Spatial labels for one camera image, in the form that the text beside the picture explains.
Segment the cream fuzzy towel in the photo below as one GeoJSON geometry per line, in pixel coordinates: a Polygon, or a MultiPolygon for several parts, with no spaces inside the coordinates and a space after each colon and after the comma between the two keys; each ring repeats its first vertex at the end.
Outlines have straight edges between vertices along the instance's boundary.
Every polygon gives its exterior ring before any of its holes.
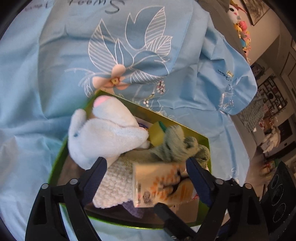
{"type": "Polygon", "coordinates": [[[105,209],[132,201],[132,189],[132,166],[118,159],[107,169],[92,203],[105,209]]]}

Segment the cream tree tissue pack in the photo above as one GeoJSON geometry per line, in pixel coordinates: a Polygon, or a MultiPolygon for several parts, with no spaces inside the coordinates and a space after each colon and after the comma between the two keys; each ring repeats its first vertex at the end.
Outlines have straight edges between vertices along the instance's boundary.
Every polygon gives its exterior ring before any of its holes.
{"type": "Polygon", "coordinates": [[[136,208],[154,207],[159,202],[174,206],[198,198],[185,163],[136,163],[132,183],[136,208]]]}

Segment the purple knitted cloth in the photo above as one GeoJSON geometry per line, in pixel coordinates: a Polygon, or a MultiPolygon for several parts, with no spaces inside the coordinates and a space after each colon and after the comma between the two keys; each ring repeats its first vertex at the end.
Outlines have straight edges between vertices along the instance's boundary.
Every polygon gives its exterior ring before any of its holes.
{"type": "Polygon", "coordinates": [[[132,201],[124,202],[122,206],[134,217],[142,219],[144,217],[144,208],[134,207],[132,201]]]}

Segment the grey green fuzzy cloth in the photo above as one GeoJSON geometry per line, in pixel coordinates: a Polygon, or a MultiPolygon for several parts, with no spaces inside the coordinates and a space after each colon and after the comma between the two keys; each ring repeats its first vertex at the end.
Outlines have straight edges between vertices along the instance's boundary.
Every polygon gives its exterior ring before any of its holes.
{"type": "Polygon", "coordinates": [[[182,163],[191,157],[195,158],[203,169],[208,168],[209,149],[199,144],[195,137],[185,137],[183,129],[176,125],[166,129],[160,146],[146,150],[131,150],[122,154],[119,159],[132,166],[134,163],[182,163]]]}

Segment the light blue plush toy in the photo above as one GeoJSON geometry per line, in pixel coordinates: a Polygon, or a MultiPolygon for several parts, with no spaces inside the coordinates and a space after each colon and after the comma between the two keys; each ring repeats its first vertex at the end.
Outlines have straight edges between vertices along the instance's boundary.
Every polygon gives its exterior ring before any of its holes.
{"type": "Polygon", "coordinates": [[[148,131],[139,126],[128,108],[117,98],[99,96],[93,102],[92,118],[76,109],[68,130],[68,150],[82,169],[90,169],[99,157],[111,166],[121,154],[149,147],[148,131]]]}

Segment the green yellow sponge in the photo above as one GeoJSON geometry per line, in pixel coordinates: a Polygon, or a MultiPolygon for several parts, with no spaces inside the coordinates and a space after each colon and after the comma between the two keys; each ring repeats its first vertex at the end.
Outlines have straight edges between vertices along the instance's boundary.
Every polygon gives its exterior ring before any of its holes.
{"type": "Polygon", "coordinates": [[[154,147],[160,146],[163,143],[166,126],[158,121],[148,128],[149,140],[154,147]]]}

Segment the white stuffed animal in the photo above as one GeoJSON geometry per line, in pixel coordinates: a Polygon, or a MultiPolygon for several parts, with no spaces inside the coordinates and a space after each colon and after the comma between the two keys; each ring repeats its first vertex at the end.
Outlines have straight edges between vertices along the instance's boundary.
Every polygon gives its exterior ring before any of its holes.
{"type": "Polygon", "coordinates": [[[277,126],[271,129],[271,133],[267,134],[261,144],[263,153],[267,153],[278,147],[280,144],[280,130],[277,126]]]}

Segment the dark display shelf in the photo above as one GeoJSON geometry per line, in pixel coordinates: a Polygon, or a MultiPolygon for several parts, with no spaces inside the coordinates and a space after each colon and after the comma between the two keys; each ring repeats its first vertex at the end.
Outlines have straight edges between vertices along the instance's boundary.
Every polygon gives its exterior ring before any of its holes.
{"type": "Polygon", "coordinates": [[[275,75],[270,75],[259,85],[258,90],[268,109],[272,109],[277,113],[286,107],[287,101],[283,98],[283,95],[277,87],[275,78],[275,75]]]}

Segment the light blue floral bedsheet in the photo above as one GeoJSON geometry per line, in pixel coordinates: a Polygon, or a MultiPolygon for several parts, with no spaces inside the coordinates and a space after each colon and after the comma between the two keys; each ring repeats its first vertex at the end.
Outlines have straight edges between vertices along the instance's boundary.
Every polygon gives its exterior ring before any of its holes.
{"type": "Polygon", "coordinates": [[[1,38],[1,218],[16,240],[98,88],[206,136],[214,176],[244,183],[231,117],[255,79],[197,1],[32,1],[1,38]]]}

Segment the colourful plush toy pile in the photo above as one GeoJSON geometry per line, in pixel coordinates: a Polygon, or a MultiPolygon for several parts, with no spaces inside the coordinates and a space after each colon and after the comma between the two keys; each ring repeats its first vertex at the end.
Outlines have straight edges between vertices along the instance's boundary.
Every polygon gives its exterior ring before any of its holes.
{"type": "Polygon", "coordinates": [[[238,23],[234,24],[234,29],[238,33],[243,52],[246,56],[248,64],[250,64],[250,59],[248,58],[248,55],[251,50],[251,38],[250,32],[247,29],[247,24],[245,21],[239,21],[238,23]]]}

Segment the white plush doll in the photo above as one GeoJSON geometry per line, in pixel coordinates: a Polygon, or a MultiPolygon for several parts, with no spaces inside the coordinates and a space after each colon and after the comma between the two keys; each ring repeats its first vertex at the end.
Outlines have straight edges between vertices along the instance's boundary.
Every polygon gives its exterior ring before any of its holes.
{"type": "Polygon", "coordinates": [[[246,13],[246,11],[243,8],[241,8],[238,4],[234,3],[234,1],[230,1],[229,10],[227,11],[227,14],[233,24],[237,24],[241,21],[239,10],[246,13]]]}

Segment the grey sofa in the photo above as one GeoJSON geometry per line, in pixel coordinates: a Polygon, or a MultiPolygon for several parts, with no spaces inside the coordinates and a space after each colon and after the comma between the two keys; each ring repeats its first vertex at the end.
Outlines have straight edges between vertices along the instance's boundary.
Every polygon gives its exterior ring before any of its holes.
{"type": "Polygon", "coordinates": [[[197,3],[210,14],[215,29],[225,37],[230,46],[245,57],[238,34],[227,14],[230,1],[199,0],[197,3]]]}

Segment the framed wall picture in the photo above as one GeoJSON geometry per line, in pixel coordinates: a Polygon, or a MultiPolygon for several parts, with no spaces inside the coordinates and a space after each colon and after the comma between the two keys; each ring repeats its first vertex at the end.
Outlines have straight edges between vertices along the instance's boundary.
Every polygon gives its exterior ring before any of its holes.
{"type": "Polygon", "coordinates": [[[262,0],[241,1],[253,26],[267,13],[269,6],[262,0]]]}

